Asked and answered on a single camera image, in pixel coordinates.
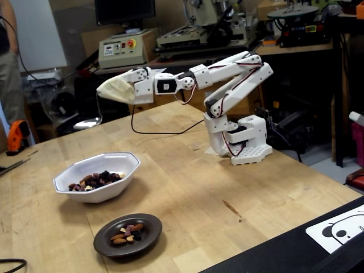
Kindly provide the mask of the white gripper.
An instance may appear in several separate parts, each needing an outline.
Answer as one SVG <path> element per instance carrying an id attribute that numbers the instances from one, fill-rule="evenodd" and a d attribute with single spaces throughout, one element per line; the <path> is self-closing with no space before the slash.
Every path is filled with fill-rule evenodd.
<path id="1" fill-rule="evenodd" d="M 131 69 L 122 74 L 126 82 L 135 83 L 135 104 L 153 103 L 154 101 L 154 72 L 151 68 L 145 67 Z"/>

